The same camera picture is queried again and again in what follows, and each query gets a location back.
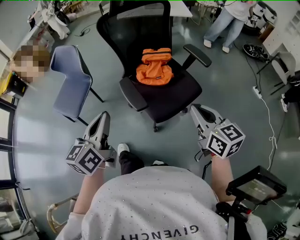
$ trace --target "blue plastic chair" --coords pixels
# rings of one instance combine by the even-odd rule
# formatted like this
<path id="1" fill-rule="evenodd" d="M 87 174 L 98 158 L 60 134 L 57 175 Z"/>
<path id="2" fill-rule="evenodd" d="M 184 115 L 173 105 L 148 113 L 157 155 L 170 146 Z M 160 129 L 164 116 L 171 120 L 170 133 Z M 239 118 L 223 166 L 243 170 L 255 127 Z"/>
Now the blue plastic chair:
<path id="1" fill-rule="evenodd" d="M 55 100 L 54 109 L 75 122 L 88 125 L 79 117 L 89 90 L 103 103 L 104 101 L 91 88 L 93 78 L 85 65 L 78 49 L 73 45 L 58 46 L 55 48 L 50 68 L 53 71 L 65 74 L 64 83 Z"/>

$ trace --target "device screen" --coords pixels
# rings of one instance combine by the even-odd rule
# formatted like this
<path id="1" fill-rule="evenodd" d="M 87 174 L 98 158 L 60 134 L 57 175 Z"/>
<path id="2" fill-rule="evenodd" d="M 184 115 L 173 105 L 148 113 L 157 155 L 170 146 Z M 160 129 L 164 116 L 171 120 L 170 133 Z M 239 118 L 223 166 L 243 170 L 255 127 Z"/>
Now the device screen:
<path id="1" fill-rule="evenodd" d="M 277 196 L 277 192 L 274 189 L 268 187 L 257 179 L 253 179 L 252 181 L 237 187 L 237 189 L 261 202 L 267 198 L 273 198 Z"/>

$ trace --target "gray floor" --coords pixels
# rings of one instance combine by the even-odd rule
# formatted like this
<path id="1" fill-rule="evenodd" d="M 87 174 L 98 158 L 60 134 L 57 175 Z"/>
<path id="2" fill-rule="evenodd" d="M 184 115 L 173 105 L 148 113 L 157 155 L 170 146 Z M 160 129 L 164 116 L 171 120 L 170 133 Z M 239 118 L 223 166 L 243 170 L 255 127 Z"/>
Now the gray floor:
<path id="1" fill-rule="evenodd" d="M 189 114 L 176 116 L 161 124 L 163 129 L 154 133 L 152 122 L 146 113 L 138 113 L 130 109 L 124 99 L 118 82 L 122 77 L 123 68 L 116 54 L 99 36 L 95 25 L 90 33 L 83 37 L 75 37 L 83 27 L 95 23 L 98 15 L 74 22 L 72 34 L 64 44 L 76 45 L 82 54 L 93 78 L 93 89 L 105 103 L 99 102 L 91 93 L 88 95 L 81 117 L 91 121 L 102 111 L 111 116 L 109 144 L 117 148 L 119 143 L 128 143 L 131 150 L 137 153 L 147 165 L 153 160 L 161 159 L 170 165 L 187 168 L 201 176 L 203 166 L 209 158 L 200 163 L 194 161 L 199 150 L 197 146 L 197 129 Z M 254 75 L 246 62 L 245 56 L 236 48 L 229 54 L 221 50 L 223 39 L 218 39 L 211 49 L 203 46 L 203 35 L 209 22 L 203 20 L 201 26 L 191 21 L 175 18 L 173 28 L 173 57 L 182 64 L 188 53 L 183 45 L 192 43 L 202 49 L 212 60 L 209 68 L 195 62 L 188 69 L 189 73 L 199 82 L 203 93 L 195 103 L 208 105 L 220 112 L 223 117 L 236 122 L 246 134 L 245 142 L 236 155 L 231 158 L 235 177 L 250 171 L 257 165 L 268 167 L 272 135 L 268 124 L 268 113 L 265 105 L 252 91 L 255 84 Z M 241 34 L 236 40 L 237 47 L 244 43 L 259 43 L 255 37 Z M 255 62 L 250 60 L 254 69 Z M 25 199 L 29 211 L 36 218 L 38 226 L 54 238 L 47 221 L 47 206 L 79 192 L 82 176 L 69 168 L 64 157 L 77 137 L 82 137 L 85 126 L 72 123 L 53 111 L 53 103 L 62 85 L 63 76 L 56 72 L 47 72 L 44 78 L 32 84 L 20 101 L 15 117 L 15 167 L 18 180 L 26 188 Z M 262 95 L 267 102 L 271 123 L 276 135 L 284 119 L 279 104 L 280 93 L 270 96 L 273 85 L 280 81 L 271 66 L 261 76 Z M 285 118 L 278 150 L 274 158 L 272 172 L 288 185 L 288 194 L 277 203 L 259 207 L 259 215 L 268 228 L 274 223 L 285 219 L 288 212 L 299 198 L 299 134 L 296 109 L 292 105 Z M 107 169 L 105 178 L 109 180 L 120 173 L 120 166 Z M 208 170 L 206 180 L 210 182 Z M 62 208 L 56 218 L 67 219 L 67 207 Z"/>

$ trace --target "orange fabric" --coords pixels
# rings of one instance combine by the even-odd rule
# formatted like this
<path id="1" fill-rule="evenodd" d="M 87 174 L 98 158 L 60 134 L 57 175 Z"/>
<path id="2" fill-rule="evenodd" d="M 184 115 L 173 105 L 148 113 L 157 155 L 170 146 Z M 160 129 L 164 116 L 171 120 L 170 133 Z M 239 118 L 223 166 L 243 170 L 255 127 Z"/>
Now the orange fabric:
<path id="1" fill-rule="evenodd" d="M 146 85 L 166 85 L 172 77 L 172 69 L 167 65 L 172 59 L 170 48 L 144 49 L 142 62 L 136 69 L 136 78 Z"/>

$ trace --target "blue jeans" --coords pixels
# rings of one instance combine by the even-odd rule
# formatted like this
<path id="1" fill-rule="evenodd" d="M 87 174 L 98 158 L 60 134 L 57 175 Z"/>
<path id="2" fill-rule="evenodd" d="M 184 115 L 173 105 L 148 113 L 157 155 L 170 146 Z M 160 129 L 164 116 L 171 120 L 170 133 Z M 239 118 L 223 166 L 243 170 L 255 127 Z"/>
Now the blue jeans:
<path id="1" fill-rule="evenodd" d="M 204 40 L 214 42 L 220 33 L 233 21 L 230 26 L 226 41 L 223 43 L 224 47 L 231 47 L 233 41 L 239 36 L 244 22 L 232 16 L 225 8 L 222 10 L 219 17 L 211 25 L 210 29 L 205 33 Z"/>

